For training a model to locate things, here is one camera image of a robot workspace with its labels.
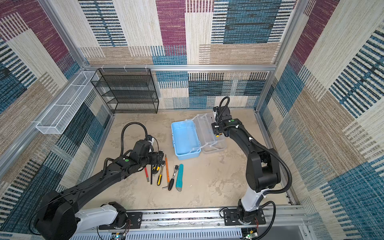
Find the yellow handled wrench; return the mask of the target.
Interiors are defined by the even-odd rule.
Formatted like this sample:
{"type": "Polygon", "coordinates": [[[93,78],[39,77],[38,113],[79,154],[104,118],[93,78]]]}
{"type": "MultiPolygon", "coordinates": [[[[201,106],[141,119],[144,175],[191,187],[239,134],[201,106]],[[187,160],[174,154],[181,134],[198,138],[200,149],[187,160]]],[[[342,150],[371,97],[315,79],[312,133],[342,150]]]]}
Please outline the yellow handled wrench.
{"type": "Polygon", "coordinates": [[[163,179],[163,169],[164,169],[165,163],[161,164],[160,173],[157,180],[157,186],[161,185],[162,179],[163,179]]]}

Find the red hex key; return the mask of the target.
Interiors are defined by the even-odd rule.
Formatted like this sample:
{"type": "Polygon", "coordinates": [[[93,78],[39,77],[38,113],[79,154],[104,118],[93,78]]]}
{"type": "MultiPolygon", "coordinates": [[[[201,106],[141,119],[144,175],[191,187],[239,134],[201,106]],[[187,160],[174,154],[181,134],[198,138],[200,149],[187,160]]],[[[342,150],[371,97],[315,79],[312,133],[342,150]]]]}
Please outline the red hex key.
{"type": "Polygon", "coordinates": [[[149,174],[148,174],[148,169],[147,169],[147,167],[145,167],[144,170],[145,170],[145,174],[146,174],[147,182],[149,183],[149,182],[150,182],[150,178],[149,178],[149,174]]]}

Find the teal utility knife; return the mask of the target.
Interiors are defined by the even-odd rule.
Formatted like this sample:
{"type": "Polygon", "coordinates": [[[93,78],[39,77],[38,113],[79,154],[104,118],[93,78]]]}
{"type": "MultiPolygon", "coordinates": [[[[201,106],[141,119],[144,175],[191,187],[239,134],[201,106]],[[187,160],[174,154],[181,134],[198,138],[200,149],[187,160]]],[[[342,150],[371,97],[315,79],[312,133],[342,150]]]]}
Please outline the teal utility knife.
{"type": "Polygon", "coordinates": [[[182,188],[183,188],[183,173],[184,173],[184,165],[180,164],[179,170],[178,170],[177,181],[176,181],[176,189],[179,192],[181,192],[182,188]]]}

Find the light blue plastic tool box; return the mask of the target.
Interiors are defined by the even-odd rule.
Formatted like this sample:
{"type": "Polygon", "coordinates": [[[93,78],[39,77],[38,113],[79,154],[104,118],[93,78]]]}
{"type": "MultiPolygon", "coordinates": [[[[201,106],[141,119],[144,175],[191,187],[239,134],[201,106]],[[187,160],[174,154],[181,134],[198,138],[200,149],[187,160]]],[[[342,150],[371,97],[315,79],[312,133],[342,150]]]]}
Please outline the light blue plastic tool box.
{"type": "Polygon", "coordinates": [[[227,148],[225,136],[214,135],[214,123],[215,115],[206,113],[171,124],[173,147],[180,161],[197,158],[200,153],[212,154],[227,148]]]}

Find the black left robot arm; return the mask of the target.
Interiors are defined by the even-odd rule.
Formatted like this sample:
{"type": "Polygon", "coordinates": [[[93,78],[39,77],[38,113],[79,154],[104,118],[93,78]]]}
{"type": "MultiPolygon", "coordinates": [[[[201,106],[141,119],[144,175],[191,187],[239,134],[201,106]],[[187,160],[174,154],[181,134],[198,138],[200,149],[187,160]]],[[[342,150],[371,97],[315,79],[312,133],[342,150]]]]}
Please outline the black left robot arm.
{"type": "Polygon", "coordinates": [[[162,151],[152,152],[150,142],[140,140],[132,150],[116,159],[107,158],[103,169],[72,188],[52,190],[42,198],[42,206],[32,218],[32,226],[46,240],[69,240],[73,235],[95,225],[79,211],[110,186],[142,171],[147,165],[161,163],[162,151]]]}

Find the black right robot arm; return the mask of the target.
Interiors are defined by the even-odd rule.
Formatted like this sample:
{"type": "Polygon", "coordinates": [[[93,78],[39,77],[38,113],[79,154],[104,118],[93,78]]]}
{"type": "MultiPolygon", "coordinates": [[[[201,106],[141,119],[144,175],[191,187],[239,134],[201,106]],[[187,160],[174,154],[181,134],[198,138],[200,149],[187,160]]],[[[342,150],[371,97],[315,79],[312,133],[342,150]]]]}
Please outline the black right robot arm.
{"type": "Polygon", "coordinates": [[[239,200],[237,213],[239,221],[248,224],[261,214],[261,202],[269,194],[280,194],[285,190],[274,190],[281,182],[280,163],[277,152],[267,149],[256,141],[238,120],[212,123],[216,136],[231,138],[247,157],[246,180],[248,189],[239,200]]]}

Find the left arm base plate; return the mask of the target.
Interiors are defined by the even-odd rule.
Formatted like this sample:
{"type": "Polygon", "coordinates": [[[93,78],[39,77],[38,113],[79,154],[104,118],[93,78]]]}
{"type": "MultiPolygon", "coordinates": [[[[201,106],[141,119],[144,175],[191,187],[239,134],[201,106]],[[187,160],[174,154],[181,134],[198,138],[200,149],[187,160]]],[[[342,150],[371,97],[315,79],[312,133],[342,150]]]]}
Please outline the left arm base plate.
{"type": "Polygon", "coordinates": [[[109,225],[98,226],[98,230],[117,230],[139,229],[142,224],[142,212],[119,213],[117,218],[109,225]]]}

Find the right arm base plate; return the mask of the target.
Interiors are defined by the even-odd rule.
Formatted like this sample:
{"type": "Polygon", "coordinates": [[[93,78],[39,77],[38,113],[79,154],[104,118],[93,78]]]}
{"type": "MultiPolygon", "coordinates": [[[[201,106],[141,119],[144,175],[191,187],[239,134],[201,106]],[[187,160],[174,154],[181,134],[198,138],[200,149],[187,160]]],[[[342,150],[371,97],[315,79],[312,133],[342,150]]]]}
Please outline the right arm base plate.
{"type": "Polygon", "coordinates": [[[262,209],[245,212],[243,210],[224,208],[220,211],[220,215],[224,218],[226,226],[266,224],[265,215],[262,209]]]}

